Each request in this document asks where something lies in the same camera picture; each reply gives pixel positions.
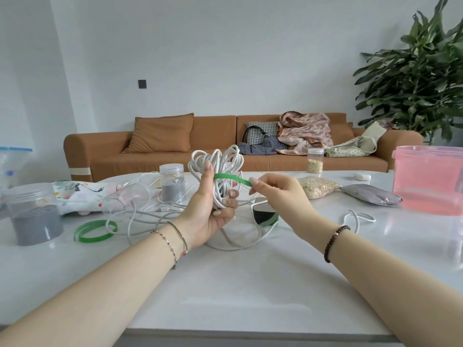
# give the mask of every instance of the gray powder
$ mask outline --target gray powder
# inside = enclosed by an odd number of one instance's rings
[[[180,199],[185,193],[185,178],[179,177],[175,180],[169,180],[162,183],[163,201],[164,202],[180,202],[185,200],[185,197]]]
[[[60,236],[64,228],[58,207],[49,204],[20,213],[11,218],[19,246],[43,243]]]

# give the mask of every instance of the jar of gray powder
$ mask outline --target jar of gray powder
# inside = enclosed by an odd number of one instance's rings
[[[181,202],[186,199],[183,164],[171,163],[159,166],[161,173],[162,199],[164,202]]]
[[[17,186],[4,191],[3,196],[19,246],[43,243],[63,233],[51,184]]]

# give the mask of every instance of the person's right hand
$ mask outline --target person's right hand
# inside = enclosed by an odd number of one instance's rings
[[[249,194],[259,192],[265,196],[274,210],[294,228],[294,221],[316,215],[304,190],[296,178],[283,174],[267,173],[259,179],[250,178]]]

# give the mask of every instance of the bag of oats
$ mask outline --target bag of oats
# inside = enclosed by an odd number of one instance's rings
[[[305,177],[298,179],[298,181],[309,200],[326,196],[341,187],[332,180],[319,177]]]

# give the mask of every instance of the person's left hand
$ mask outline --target person's left hand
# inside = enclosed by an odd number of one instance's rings
[[[227,208],[212,212],[214,170],[209,161],[205,164],[198,191],[194,193],[183,213],[173,221],[185,238],[188,249],[204,244],[235,216],[235,209],[238,207],[235,199],[238,197],[238,190],[230,190],[230,198],[224,200]]]

